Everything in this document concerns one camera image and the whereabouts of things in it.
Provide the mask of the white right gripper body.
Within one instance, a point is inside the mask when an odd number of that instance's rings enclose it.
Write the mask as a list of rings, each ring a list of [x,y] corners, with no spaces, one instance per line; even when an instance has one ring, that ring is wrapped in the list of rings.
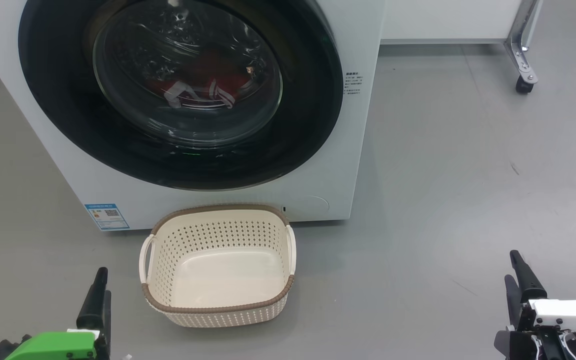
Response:
[[[529,360],[576,360],[576,300],[529,300],[520,311],[520,331],[535,346]]]

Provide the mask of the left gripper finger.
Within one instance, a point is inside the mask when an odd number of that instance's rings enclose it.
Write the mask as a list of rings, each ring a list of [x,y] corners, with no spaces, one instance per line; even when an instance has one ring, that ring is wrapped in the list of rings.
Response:
[[[87,290],[77,317],[78,330],[103,330],[105,328],[105,295],[108,269],[99,268]]]
[[[105,290],[102,303],[102,328],[97,339],[97,360],[111,360],[112,292]]]

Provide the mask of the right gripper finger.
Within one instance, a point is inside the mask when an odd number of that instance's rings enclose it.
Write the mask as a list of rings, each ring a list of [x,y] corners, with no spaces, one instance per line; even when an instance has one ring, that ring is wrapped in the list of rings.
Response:
[[[504,276],[504,284],[506,291],[506,303],[509,315],[509,323],[513,330],[519,329],[519,324],[521,321],[521,296],[522,292],[519,289],[517,281],[512,275]]]
[[[510,251],[510,262],[518,281],[520,302],[527,303],[529,300],[546,299],[546,289],[518,250]]]

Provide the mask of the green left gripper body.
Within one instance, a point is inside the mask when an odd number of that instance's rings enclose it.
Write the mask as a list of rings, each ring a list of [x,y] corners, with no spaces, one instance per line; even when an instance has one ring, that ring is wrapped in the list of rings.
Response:
[[[6,360],[96,360],[99,330],[68,329],[23,337]]]

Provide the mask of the round black glass washer door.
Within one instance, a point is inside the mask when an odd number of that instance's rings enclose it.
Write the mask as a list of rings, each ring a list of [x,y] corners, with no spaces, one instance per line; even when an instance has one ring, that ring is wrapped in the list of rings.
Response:
[[[30,92],[85,153],[130,177],[231,191],[291,173],[338,123],[343,69],[316,0],[27,0]],[[232,109],[172,109],[146,80],[217,50],[253,79]]]

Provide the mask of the red jersey white lettering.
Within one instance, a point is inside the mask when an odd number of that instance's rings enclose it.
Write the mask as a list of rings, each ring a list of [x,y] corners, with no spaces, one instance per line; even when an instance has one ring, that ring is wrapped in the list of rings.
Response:
[[[247,69],[217,50],[204,50],[185,66],[186,80],[199,100],[233,109],[253,87]]]

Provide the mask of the cream perforated basket brown rim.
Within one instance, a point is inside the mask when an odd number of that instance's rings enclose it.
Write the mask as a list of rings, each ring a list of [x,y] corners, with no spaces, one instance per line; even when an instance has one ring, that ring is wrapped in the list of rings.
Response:
[[[142,243],[138,265],[147,303],[187,328],[271,321],[285,308],[296,268],[290,221],[253,203],[168,214]]]

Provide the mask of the white front-load washing machine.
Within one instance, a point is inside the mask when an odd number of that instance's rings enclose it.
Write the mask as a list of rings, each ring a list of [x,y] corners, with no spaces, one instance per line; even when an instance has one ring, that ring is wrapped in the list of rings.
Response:
[[[178,210],[222,204],[267,205],[293,223],[350,218],[386,0],[316,0],[343,71],[338,122],[322,148],[270,182],[208,191],[160,186],[121,173],[78,148],[50,121],[30,91],[19,59],[19,23],[26,2],[0,0],[0,79],[83,206],[117,205],[130,230],[152,229]],[[349,72],[365,78],[358,95],[343,93]]]

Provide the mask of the blue energy label sticker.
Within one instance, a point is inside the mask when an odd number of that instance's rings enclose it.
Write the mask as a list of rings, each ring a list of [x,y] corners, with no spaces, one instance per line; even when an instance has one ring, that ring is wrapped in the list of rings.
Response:
[[[99,230],[130,230],[130,226],[115,203],[87,203],[84,207],[98,226]]]

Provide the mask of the metal cart leg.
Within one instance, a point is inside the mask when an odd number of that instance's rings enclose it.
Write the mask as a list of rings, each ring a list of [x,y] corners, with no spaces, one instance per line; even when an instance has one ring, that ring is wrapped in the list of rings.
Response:
[[[538,77],[526,57],[530,46],[525,43],[525,39],[530,37],[541,2],[542,0],[520,0],[509,34],[503,43],[518,71],[518,77],[521,76],[534,85],[537,84]]]

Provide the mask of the small printed text sticker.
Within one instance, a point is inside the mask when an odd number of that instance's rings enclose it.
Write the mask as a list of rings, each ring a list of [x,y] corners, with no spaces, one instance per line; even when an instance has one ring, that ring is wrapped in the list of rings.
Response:
[[[343,78],[343,95],[359,95],[365,77],[358,71],[346,72]]]

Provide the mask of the white cabinet panel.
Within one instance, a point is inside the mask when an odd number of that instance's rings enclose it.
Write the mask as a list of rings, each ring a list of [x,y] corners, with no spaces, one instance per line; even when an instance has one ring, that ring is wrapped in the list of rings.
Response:
[[[505,41],[521,0],[386,0],[382,45]]]

